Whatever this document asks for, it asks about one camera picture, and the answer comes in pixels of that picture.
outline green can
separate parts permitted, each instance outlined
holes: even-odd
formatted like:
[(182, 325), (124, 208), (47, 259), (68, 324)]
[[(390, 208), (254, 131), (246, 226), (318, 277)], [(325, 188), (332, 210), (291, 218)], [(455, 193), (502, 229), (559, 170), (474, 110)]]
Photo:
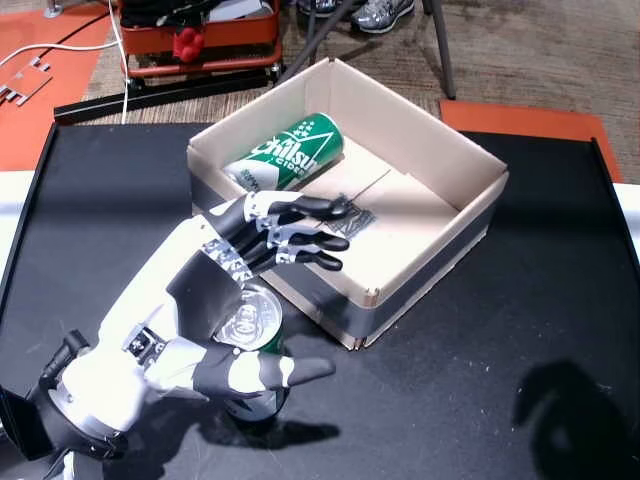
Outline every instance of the green can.
[[(213, 338), (248, 352), (282, 354), (282, 306), (266, 288), (247, 284), (242, 291), (240, 308)], [(269, 390), (254, 398), (225, 400), (224, 405), (232, 417), (244, 422), (261, 422), (278, 413), (285, 396), (284, 389)]]
[(314, 113), (227, 165), (224, 172), (248, 191), (287, 190), (328, 165), (343, 147), (335, 122)]

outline robotic hand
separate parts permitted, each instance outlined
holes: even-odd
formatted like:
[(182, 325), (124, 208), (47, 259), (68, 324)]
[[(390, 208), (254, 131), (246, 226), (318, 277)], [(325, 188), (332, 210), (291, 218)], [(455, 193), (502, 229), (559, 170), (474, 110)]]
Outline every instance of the robotic hand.
[(345, 250), (347, 240), (295, 222), (346, 213), (342, 200), (265, 191), (183, 221), (113, 304), (93, 349), (72, 332), (26, 399), (0, 391), (7, 434), (29, 459), (68, 450), (114, 457), (150, 391), (249, 398), (332, 374), (325, 359), (244, 352), (210, 339), (253, 275), (294, 262), (340, 270), (324, 250)]

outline black table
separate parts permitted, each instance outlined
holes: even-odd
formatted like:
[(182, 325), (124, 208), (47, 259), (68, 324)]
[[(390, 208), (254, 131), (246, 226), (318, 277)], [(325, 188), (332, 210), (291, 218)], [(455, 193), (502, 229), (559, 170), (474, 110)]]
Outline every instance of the black table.
[[(201, 128), (59, 129), (0, 325), (6, 388), (24, 393), (65, 331), (95, 342), (120, 289), (189, 213), (184, 149)], [(638, 446), (640, 283), (597, 151), (469, 136), (511, 171), (493, 225), (394, 328), (347, 352), (283, 300), (288, 349), (332, 358), (336, 375), (294, 389), (267, 432), (239, 430), (216, 405), (162, 400), (107, 478), (511, 480), (537, 465), (565, 479), (576, 461), (591, 461), (581, 478), (623, 478), (615, 469)], [(46, 467), (7, 452), (1, 478)]]

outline orange mat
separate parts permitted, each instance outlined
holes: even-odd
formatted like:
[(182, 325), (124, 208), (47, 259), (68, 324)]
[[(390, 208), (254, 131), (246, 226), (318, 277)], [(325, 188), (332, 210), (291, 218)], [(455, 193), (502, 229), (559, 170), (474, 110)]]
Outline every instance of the orange mat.
[(611, 180), (623, 182), (602, 121), (584, 113), (441, 100), (442, 121), (456, 130), (565, 140), (598, 140)]
[[(0, 59), (18, 48), (34, 43), (56, 43), (65, 35), (103, 14), (106, 8), (88, 4), (66, 9), (48, 19), (42, 10), (0, 15)], [(65, 41), (66, 45), (102, 45), (111, 27), (106, 17)], [(0, 85), (4, 84), (43, 50), (29, 50), (0, 67)], [(53, 107), (80, 101), (89, 85), (100, 51), (71, 52), (53, 50), (43, 59), (51, 64), (53, 76), (24, 105), (0, 105), (0, 170), (33, 170), (53, 122)]]

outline open cardboard box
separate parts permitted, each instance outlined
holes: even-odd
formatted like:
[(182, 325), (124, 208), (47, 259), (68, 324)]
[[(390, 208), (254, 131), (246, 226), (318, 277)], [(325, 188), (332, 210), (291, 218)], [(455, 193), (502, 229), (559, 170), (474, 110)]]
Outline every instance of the open cardboard box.
[(353, 200), (322, 225), (351, 239), (341, 272), (283, 265), (263, 274), (349, 349), (369, 346), (485, 235), (506, 165), (339, 60), (325, 59), (193, 137), (194, 203), (245, 193), (222, 168), (314, 112), (342, 132), (342, 158), (300, 190)]

